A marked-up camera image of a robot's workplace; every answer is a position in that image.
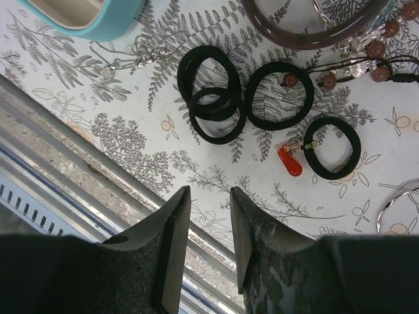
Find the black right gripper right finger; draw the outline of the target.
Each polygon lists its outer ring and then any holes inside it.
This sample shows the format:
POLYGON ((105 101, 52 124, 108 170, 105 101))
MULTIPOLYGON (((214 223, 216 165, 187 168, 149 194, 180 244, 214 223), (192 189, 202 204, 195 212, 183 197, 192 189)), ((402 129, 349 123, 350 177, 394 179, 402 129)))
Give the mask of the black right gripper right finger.
POLYGON ((248 313, 417 313, 416 236, 310 239, 230 191, 238 292, 248 313))

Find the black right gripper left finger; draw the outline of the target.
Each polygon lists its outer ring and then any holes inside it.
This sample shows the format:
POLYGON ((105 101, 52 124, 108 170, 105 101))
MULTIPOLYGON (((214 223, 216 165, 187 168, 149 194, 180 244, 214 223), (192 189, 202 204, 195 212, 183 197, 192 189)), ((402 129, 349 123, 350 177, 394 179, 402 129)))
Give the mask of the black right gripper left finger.
POLYGON ((102 243, 1 237, 2 313, 177 313, 191 214, 180 188, 160 209, 102 243))

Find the black hair tie double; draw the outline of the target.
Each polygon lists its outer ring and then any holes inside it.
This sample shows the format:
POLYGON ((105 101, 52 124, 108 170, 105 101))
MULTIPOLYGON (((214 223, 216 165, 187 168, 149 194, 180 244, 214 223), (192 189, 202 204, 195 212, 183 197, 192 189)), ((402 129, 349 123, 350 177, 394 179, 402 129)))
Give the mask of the black hair tie double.
POLYGON ((241 134, 246 124, 246 108, 241 98, 242 86, 235 66, 221 49, 206 45, 187 52, 177 68, 177 87, 187 105, 191 125, 203 140, 214 145, 224 145, 241 134), (207 59, 217 61, 225 69, 228 75, 227 87, 204 88, 194 94, 192 87, 195 76, 198 68, 207 59), (236 111, 239 112, 237 124, 221 137, 206 134, 197 121, 223 121, 232 117, 236 111))

